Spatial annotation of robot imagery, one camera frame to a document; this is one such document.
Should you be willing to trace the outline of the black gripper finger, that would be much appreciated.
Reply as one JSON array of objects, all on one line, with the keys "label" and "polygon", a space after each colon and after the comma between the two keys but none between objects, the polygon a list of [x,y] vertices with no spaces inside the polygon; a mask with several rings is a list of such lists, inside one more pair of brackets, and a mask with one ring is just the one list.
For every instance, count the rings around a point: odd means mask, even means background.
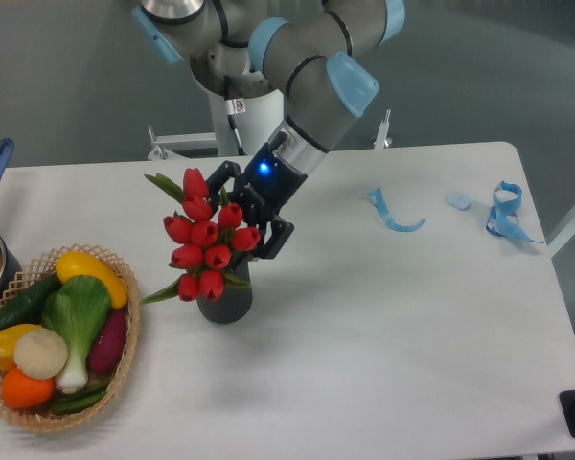
[{"label": "black gripper finger", "polygon": [[261,230],[261,240],[258,245],[252,251],[237,255],[232,266],[255,259],[274,259],[293,233],[294,224],[276,216],[269,223],[264,224]]},{"label": "black gripper finger", "polygon": [[207,201],[211,205],[213,211],[220,207],[227,206],[231,197],[229,192],[225,189],[225,184],[231,178],[236,178],[241,174],[241,167],[239,164],[232,161],[224,161],[207,179],[206,184],[209,189],[209,197]]}]

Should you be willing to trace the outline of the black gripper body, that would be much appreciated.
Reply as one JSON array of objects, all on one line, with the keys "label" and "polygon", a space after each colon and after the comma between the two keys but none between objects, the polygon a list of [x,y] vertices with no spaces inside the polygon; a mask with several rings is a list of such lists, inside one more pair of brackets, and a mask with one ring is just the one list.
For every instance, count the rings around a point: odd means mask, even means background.
[{"label": "black gripper body", "polygon": [[234,179],[230,201],[241,207],[248,225],[263,225],[280,213],[307,178],[265,143]]}]

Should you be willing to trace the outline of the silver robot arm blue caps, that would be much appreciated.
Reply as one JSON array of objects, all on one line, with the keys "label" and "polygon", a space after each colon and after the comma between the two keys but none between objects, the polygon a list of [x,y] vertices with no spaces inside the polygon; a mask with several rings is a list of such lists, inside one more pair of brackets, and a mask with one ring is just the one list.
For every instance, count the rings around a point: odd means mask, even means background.
[{"label": "silver robot arm blue caps", "polygon": [[293,197],[378,94],[357,56],[395,36],[401,1],[326,1],[297,26],[266,1],[138,1],[133,17],[168,61],[185,60],[209,97],[225,162],[211,201],[230,198],[261,234],[254,256],[275,257],[293,226]]}]

